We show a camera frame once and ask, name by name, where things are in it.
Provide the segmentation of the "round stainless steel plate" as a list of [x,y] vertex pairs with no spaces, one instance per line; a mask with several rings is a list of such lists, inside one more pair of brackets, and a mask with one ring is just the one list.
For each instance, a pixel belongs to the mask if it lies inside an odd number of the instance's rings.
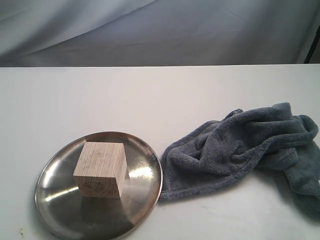
[[[119,199],[83,197],[73,171],[86,142],[123,143],[128,176]],[[133,232],[160,197],[162,167],[155,151],[137,136],[92,133],[58,151],[43,168],[34,193],[40,222],[62,240],[116,240]]]

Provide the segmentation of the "grey blue fleece towel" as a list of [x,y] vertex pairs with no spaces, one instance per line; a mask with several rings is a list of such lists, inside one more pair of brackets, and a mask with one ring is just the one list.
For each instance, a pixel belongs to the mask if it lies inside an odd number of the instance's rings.
[[281,171],[292,191],[320,199],[318,126],[293,115],[289,103],[230,112],[211,120],[164,151],[162,201],[181,200],[225,189],[255,168]]

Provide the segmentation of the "light wooden block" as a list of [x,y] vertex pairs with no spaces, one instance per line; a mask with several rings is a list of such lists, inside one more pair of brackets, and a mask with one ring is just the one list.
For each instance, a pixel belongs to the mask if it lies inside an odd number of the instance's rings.
[[120,142],[86,142],[73,172],[83,197],[120,199],[128,166]]

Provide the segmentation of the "dark vertical stand pole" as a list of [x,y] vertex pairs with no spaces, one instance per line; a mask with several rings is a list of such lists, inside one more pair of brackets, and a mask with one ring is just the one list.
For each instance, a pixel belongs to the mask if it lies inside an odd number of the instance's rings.
[[314,39],[312,41],[312,44],[311,44],[311,46],[309,48],[309,51],[308,51],[307,55],[306,55],[306,58],[305,58],[305,60],[303,62],[304,64],[309,64],[310,63],[310,60],[311,60],[311,58],[312,58],[312,56],[313,56],[313,54],[314,54],[314,52],[316,50],[316,47],[318,45],[319,40],[320,40],[320,28],[318,27],[318,29],[316,31],[316,34],[315,34],[315,37],[314,37]]

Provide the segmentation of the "grey backdrop cloth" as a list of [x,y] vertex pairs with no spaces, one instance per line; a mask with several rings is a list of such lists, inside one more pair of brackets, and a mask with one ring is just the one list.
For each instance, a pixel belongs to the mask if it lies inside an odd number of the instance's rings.
[[317,0],[3,0],[2,67],[302,63]]

